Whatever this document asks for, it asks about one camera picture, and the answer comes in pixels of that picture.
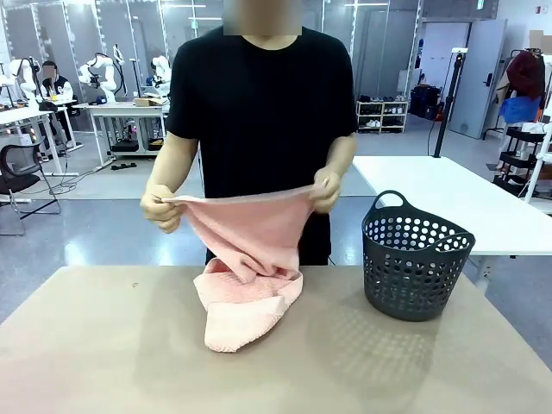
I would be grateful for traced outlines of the person's right hand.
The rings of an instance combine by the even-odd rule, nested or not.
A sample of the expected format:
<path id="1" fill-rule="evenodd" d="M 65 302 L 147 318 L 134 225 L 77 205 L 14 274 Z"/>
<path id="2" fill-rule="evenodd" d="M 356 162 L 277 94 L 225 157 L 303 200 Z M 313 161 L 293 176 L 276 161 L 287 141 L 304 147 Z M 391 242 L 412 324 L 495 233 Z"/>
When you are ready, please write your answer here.
<path id="1" fill-rule="evenodd" d="M 167 186 L 147 184 L 140 201 L 144 217 L 166 234 L 173 233 L 179 227 L 181 220 L 179 207 L 164 202 L 165 198 L 172 197 L 173 193 Z"/>

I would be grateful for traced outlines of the person's left hand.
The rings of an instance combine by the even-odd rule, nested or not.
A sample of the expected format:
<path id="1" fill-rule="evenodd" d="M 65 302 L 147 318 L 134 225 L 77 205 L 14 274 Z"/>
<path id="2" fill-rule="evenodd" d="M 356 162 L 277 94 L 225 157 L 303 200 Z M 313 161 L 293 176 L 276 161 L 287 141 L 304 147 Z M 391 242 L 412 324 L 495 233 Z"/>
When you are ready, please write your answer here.
<path id="1" fill-rule="evenodd" d="M 310 192 L 313 210 L 319 214 L 328 214 L 340 195 L 342 176 L 328 168 L 320 169 L 314 178 Z"/>

